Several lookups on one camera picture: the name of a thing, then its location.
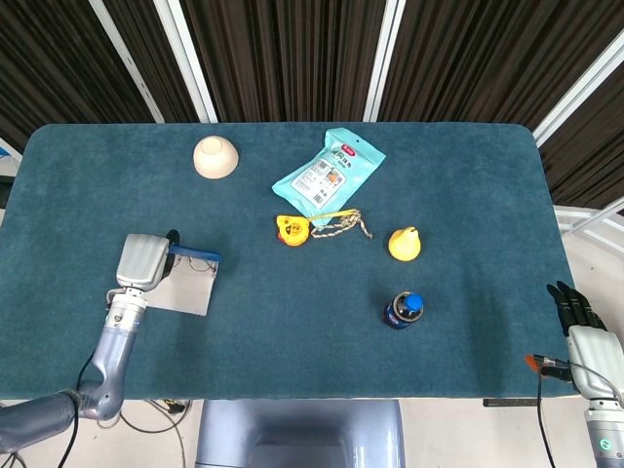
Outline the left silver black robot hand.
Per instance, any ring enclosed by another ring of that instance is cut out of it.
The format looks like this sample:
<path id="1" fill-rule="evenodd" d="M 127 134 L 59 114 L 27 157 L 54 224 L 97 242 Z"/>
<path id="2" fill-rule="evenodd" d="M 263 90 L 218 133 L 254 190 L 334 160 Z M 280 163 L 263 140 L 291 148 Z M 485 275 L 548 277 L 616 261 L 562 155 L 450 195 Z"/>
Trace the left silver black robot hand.
<path id="1" fill-rule="evenodd" d="M 170 247 L 177 246 L 179 240 L 179 232 L 175 229 L 165 237 L 129 234 L 117 267 L 117 283 L 122 288 L 142 292 L 156 289 L 173 269 L 176 255 L 170 253 Z"/>

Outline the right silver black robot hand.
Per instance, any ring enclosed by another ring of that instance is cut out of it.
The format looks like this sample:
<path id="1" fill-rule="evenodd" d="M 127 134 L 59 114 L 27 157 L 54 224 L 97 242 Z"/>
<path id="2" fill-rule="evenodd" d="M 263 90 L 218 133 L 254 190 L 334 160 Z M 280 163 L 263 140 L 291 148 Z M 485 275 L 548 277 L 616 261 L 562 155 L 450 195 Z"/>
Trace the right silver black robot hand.
<path id="1" fill-rule="evenodd" d="M 565 338 L 565 377 L 587 400 L 623 403 L 623 345 L 585 295 L 559 281 L 547 286 Z"/>

